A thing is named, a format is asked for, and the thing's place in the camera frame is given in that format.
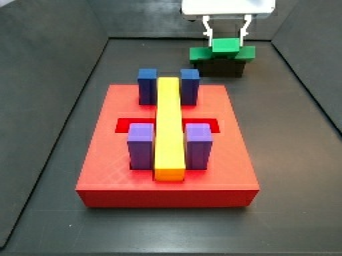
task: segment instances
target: toy blocks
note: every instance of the toy blocks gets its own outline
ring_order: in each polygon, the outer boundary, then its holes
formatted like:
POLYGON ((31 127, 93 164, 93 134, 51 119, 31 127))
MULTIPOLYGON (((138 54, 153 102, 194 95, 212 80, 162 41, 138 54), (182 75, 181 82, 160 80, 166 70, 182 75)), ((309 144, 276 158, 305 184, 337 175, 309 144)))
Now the toy blocks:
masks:
POLYGON ((140 69, 140 104, 157 104, 157 69, 140 69))
POLYGON ((128 139, 132 169, 154 169, 154 124, 134 123, 130 125, 128 139))
POLYGON ((156 180, 182 181, 185 170, 180 78, 161 77, 158 78, 156 180))
POLYGON ((213 55, 234 57, 241 50, 240 38, 217 38, 213 39, 213 55))
POLYGON ((181 104, 197 105, 198 88, 200 88, 200 72, 197 69, 181 69, 181 104))
POLYGON ((209 124, 186 125, 186 163, 188 170, 206 170, 213 145, 209 124))
POLYGON ((253 202, 260 184, 226 88, 201 85, 197 105, 182 106, 180 84, 180 78, 158 78, 157 105, 149 106, 140 104, 138 85, 110 86, 77 185, 87 207, 253 202))
POLYGON ((190 63, 202 76, 242 77, 245 65, 256 59, 256 46, 241 46, 240 38, 213 39, 212 47, 190 48, 190 63))

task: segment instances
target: green block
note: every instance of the green block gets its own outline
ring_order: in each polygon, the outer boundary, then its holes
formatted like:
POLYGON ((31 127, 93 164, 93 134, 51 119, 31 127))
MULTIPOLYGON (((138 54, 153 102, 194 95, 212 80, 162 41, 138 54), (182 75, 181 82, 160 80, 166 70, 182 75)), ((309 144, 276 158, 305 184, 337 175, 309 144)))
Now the green block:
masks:
POLYGON ((196 63, 201 60, 210 60, 213 58, 212 48, 193 47, 190 48, 190 62, 196 63))
POLYGON ((256 46, 241 47, 241 51, 233 59, 248 62, 253 61, 256 59, 256 46))
POLYGON ((241 50, 240 38, 213 39, 213 55, 234 57, 241 50))

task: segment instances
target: red platform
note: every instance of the red platform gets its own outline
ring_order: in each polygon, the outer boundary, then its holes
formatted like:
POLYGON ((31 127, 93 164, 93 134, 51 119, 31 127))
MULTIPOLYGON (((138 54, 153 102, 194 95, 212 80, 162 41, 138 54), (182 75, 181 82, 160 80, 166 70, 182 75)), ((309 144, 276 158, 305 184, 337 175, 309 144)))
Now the red platform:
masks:
POLYGON ((182 107, 184 121, 208 120, 214 132, 209 169, 188 170, 184 182, 157 182, 153 171, 130 170, 128 124, 156 119, 138 94, 138 85, 110 86, 77 185, 86 206, 249 206, 260 184, 225 86, 201 85, 198 105, 182 107))

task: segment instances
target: yellow block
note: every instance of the yellow block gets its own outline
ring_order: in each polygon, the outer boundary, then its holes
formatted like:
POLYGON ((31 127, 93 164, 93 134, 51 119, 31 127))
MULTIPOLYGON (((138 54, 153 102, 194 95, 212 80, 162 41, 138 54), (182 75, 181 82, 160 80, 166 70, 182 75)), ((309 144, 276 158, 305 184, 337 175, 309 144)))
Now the yellow block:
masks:
POLYGON ((180 79, 158 78, 156 180, 182 181, 186 172, 180 79))

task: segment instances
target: blue block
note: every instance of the blue block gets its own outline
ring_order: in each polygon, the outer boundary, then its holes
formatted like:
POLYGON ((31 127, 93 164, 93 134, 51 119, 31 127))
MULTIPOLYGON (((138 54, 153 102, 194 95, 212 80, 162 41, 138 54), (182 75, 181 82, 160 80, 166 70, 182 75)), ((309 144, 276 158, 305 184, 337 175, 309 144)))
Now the blue block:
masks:
POLYGON ((140 104, 157 105, 157 69, 140 69, 140 104))
POLYGON ((153 170, 154 166, 154 124, 130 125, 128 139, 132 169, 153 170))
POLYGON ((213 146, 209 124, 186 125, 186 166, 188 170, 206 170, 213 146))
POLYGON ((198 102, 200 72, 197 69, 181 69, 181 104, 196 106, 198 102))

